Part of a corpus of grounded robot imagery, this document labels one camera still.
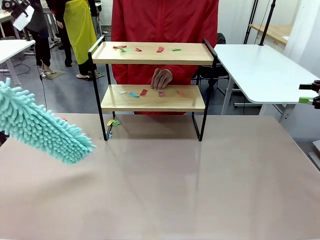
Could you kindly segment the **person's left hand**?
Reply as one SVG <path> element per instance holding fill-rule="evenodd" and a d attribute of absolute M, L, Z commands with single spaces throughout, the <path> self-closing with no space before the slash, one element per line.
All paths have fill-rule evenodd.
<path fill-rule="evenodd" d="M 157 68 L 151 79 L 150 87 L 152 89 L 164 89 L 173 80 L 173 74 L 170 70 Z"/>

